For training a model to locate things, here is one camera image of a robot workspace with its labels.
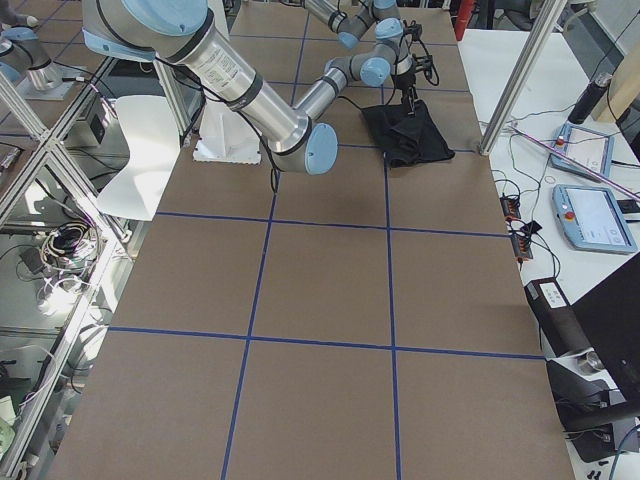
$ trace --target white desk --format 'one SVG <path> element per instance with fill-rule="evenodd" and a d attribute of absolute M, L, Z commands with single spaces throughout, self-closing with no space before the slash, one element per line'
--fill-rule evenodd
<path fill-rule="evenodd" d="M 467 30 L 460 43 L 460 54 L 464 64 L 469 87 L 474 98 L 478 118 L 488 122 L 498 99 L 507 83 L 516 63 L 527 33 L 506 31 Z M 561 110 L 572 105 L 588 83 L 588 78 L 574 57 L 561 34 L 552 34 L 544 51 L 533 69 L 516 106 L 513 117 L 525 117 L 531 113 L 547 110 Z M 519 128 L 538 139 L 552 139 L 570 112 L 547 113 L 530 116 L 519 122 Z M 588 119 L 586 127 L 605 133 L 618 131 L 613 124 L 596 123 Z M 537 184 L 518 173 L 513 168 L 509 153 L 510 134 L 502 136 L 490 155 L 493 169 L 501 170 L 510 180 L 517 183 L 521 190 L 536 189 Z M 633 152 L 621 135 L 613 137 L 613 158 L 626 163 L 637 164 Z M 572 303 L 587 293 L 602 279 L 629 260 L 629 255 L 613 255 L 573 250 L 563 236 L 561 228 L 551 208 L 551 192 L 555 184 L 596 185 L 585 178 L 547 167 L 548 154 L 539 147 L 519 137 L 512 140 L 515 166 L 536 179 L 543 178 L 540 198 L 535 211 L 536 194 L 526 193 L 521 198 L 521 215 L 526 221 L 533 217 L 543 227 L 540 234 L 548 242 L 551 250 L 559 257 L 562 271 L 558 282 Z M 632 191 L 640 190 L 640 169 L 612 166 L 612 180 L 621 183 Z M 494 172 L 494 177 L 504 178 Z M 515 193 L 515 187 L 499 182 L 497 188 L 507 194 Z M 640 244 L 640 224 L 631 224 L 631 232 Z M 549 277 L 552 274 L 550 255 L 542 248 L 532 247 L 534 259 L 525 262 L 521 277 L 523 285 L 532 279 Z M 602 470 L 601 479 L 607 479 L 610 465 L 598 466 L 597 462 L 585 464 L 580 461 L 573 446 L 569 452 L 576 478 L 583 479 L 591 470 Z M 615 480 L 638 478 L 640 454 L 625 455 L 616 468 Z"/>

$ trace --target white chair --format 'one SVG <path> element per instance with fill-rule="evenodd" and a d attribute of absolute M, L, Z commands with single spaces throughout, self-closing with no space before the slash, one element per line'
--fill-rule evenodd
<path fill-rule="evenodd" d="M 130 157 L 98 195 L 98 208 L 108 215 L 149 221 L 180 153 L 178 127 L 164 97 L 121 97 L 115 110 Z"/>

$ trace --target monitor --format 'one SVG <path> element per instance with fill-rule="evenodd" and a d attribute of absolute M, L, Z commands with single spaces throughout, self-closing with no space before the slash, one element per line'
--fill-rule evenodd
<path fill-rule="evenodd" d="M 627 401 L 640 401 L 640 255 L 573 304 L 578 323 Z"/>

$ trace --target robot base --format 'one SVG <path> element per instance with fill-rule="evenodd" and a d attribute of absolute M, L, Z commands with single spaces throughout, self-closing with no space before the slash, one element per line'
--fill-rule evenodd
<path fill-rule="evenodd" d="M 255 132 L 226 105 L 207 102 L 200 125 L 201 140 L 193 152 L 200 162 L 260 163 L 260 145 Z"/>
<path fill-rule="evenodd" d="M 81 73 L 78 70 L 67 67 L 59 66 L 58 68 L 60 69 L 62 78 L 74 78 Z M 76 82 L 62 82 L 62 84 L 56 88 L 41 91 L 34 88 L 29 78 L 25 78 L 18 84 L 16 90 L 25 100 L 51 100 L 60 102 L 66 98 L 67 94 L 74 85 L 76 85 Z"/>

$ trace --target white cable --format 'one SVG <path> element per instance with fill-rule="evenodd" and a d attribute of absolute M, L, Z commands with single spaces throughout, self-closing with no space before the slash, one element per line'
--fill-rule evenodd
<path fill-rule="evenodd" d="M 42 347 L 40 345 L 24 345 L 22 347 L 9 348 L 7 350 L 0 350 L 0 353 L 14 352 L 14 351 L 17 351 L 17 350 L 25 350 L 27 348 L 37 348 L 39 350 L 42 350 L 53 361 L 54 369 L 58 368 L 58 361 L 56 360 L 56 357 L 54 357 L 53 354 L 49 350 L 47 350 L 46 348 L 44 348 L 44 347 Z M 24 401 L 19 404 L 21 409 L 23 409 L 25 407 L 25 405 L 27 403 L 29 403 L 31 400 L 36 398 L 38 396 L 38 394 L 40 394 L 40 392 L 42 392 L 42 390 L 47 388 L 53 382 L 53 380 L 55 380 L 55 379 L 56 379 L 55 375 L 50 375 L 48 378 L 45 378 L 45 380 L 40 385 L 40 388 L 38 388 L 38 390 L 36 390 L 35 392 L 28 393 L 26 395 Z"/>

